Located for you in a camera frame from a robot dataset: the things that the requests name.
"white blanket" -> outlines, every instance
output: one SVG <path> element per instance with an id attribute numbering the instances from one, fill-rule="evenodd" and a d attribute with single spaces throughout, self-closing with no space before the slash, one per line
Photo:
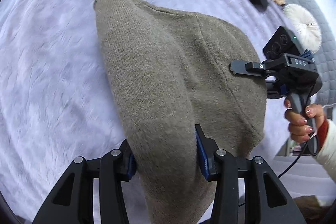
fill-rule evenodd
<path id="1" fill-rule="evenodd" d="M 265 12 L 248 0 L 146 1 L 231 22 L 247 34 L 261 60 L 280 25 L 293 29 L 272 1 Z M 28 220 L 76 156 L 101 157 L 124 139 L 92 5 L 93 0 L 0 2 L 0 190 L 14 213 Z M 283 113 L 283 100 L 268 100 L 265 139 L 257 148 L 266 159 L 288 137 Z M 130 223 L 148 224 L 138 177 L 123 189 Z M 95 221 L 97 206 L 96 194 Z M 203 220 L 209 217 L 210 210 Z"/>

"triangular cutout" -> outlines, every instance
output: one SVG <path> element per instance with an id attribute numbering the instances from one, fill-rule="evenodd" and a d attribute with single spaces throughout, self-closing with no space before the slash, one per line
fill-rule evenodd
<path id="1" fill-rule="evenodd" d="M 58 191 L 56 197 L 53 200 L 54 204 L 62 205 L 62 206 L 70 206 L 71 203 L 71 193 L 72 188 L 74 186 L 75 174 L 70 174 L 65 182 L 63 183 L 62 187 Z"/>
<path id="2" fill-rule="evenodd" d="M 264 174 L 264 183 L 266 189 L 267 204 L 270 208 L 284 206 L 287 204 L 286 198 L 283 196 L 280 189 L 277 187 L 276 183 L 273 181 L 268 173 Z"/>

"camera lens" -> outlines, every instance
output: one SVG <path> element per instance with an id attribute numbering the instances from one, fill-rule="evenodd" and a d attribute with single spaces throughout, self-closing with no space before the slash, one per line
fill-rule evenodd
<path id="1" fill-rule="evenodd" d="M 276 55 L 278 55 L 280 53 L 280 44 L 278 42 L 275 42 L 272 45 L 272 50 Z"/>
<path id="2" fill-rule="evenodd" d="M 282 35 L 280 36 L 280 43 L 281 43 L 281 45 L 286 45 L 287 42 L 288 42 L 288 38 L 287 38 L 287 36 L 286 36 L 285 34 L 282 34 Z"/>
<path id="3" fill-rule="evenodd" d="M 267 58 L 267 59 L 272 59 L 272 52 L 271 52 L 271 51 L 268 51 L 268 52 L 266 53 L 266 58 Z"/>

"folded sweater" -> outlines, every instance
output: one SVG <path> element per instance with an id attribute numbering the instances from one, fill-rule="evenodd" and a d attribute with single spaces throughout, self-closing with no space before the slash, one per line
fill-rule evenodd
<path id="1" fill-rule="evenodd" d="M 137 161 L 152 224 L 195 224 L 214 199 L 196 157 L 194 125 L 235 156 L 263 138 L 264 79 L 234 76 L 259 62 L 246 35 L 215 17 L 141 0 L 95 0 L 111 91 Z"/>

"gray quilted headboard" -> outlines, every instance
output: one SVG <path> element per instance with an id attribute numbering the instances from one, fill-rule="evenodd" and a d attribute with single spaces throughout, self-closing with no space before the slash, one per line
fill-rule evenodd
<path id="1" fill-rule="evenodd" d="M 322 45 L 315 54 L 315 63 L 322 78 L 323 86 L 317 94 L 316 103 L 336 104 L 336 41 L 330 26 L 315 0 L 286 0 L 305 7 L 315 17 L 322 32 Z"/>

